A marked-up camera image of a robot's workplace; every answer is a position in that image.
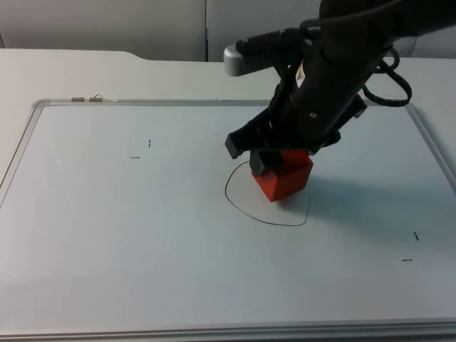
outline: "black marker line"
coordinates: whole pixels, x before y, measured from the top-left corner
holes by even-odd
[[[309,210],[310,210],[310,208],[311,208],[311,203],[312,203],[312,196],[311,196],[310,191],[309,191],[309,205],[307,206],[306,219],[304,220],[304,222],[302,222],[302,223],[300,223],[300,224],[282,224],[282,223],[274,223],[274,222],[263,221],[262,219],[258,219],[258,218],[256,218],[255,216],[252,216],[252,215],[248,214],[247,212],[245,212],[244,210],[242,210],[241,208],[239,208],[237,205],[235,205],[235,203],[233,203],[233,201],[230,200],[230,198],[228,197],[228,194],[227,194],[227,189],[228,189],[229,181],[233,178],[234,173],[235,173],[242,165],[245,165],[245,164],[247,164],[247,163],[248,163],[248,161],[243,162],[242,164],[238,165],[238,166],[233,170],[233,172],[231,172],[231,175],[228,177],[227,183],[225,184],[225,197],[227,198],[228,202],[231,203],[231,205],[232,205],[233,207],[235,207],[236,209],[238,209],[241,213],[243,213],[243,214],[245,214],[246,216],[250,217],[251,219],[254,219],[255,221],[258,221],[258,222],[261,222],[261,223],[269,224],[269,225],[271,225],[271,226],[282,226],[282,227],[300,227],[300,226],[304,226],[305,223],[307,222],[307,217],[309,216]]]

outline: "red block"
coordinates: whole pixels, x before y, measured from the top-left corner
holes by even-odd
[[[305,188],[311,174],[309,155],[302,151],[282,151],[284,162],[260,177],[252,174],[268,200],[282,200]]]

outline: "black cable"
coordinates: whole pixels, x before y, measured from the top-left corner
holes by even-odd
[[[393,81],[395,81],[405,91],[407,98],[404,100],[391,100],[387,98],[381,98],[380,96],[373,94],[366,85],[363,86],[364,96],[372,102],[379,105],[384,105],[386,107],[403,107],[404,105],[407,105],[412,99],[413,94],[410,84],[404,79],[404,77],[398,75],[394,69],[385,61],[381,61],[378,67],[380,69],[379,73],[386,73],[388,76],[390,76],[391,79],[393,79]]]
[[[400,63],[399,53],[396,51],[395,48],[390,48],[389,53],[391,54],[391,56],[392,56],[393,59],[394,59],[393,64],[391,64],[389,67],[390,67],[391,69],[395,70],[395,69],[398,68],[399,63]],[[382,69],[380,69],[379,67],[377,67],[377,69],[375,70],[375,73],[379,74],[379,73],[386,73],[386,72],[385,72],[385,71],[382,71]]]
[[[367,9],[365,11],[357,12],[354,14],[347,14],[345,16],[333,16],[331,18],[327,19],[308,19],[304,20],[301,22],[299,25],[300,29],[303,28],[313,28],[313,27],[321,27],[322,25],[341,25],[341,24],[347,24],[350,21],[356,21],[359,19],[364,19],[367,16],[373,16],[375,14],[379,14],[382,11],[385,11],[386,9],[389,9],[390,7],[393,7],[400,2],[404,0],[392,0],[390,2],[387,2],[385,4],[379,5],[377,7],[374,7],[372,9]]]

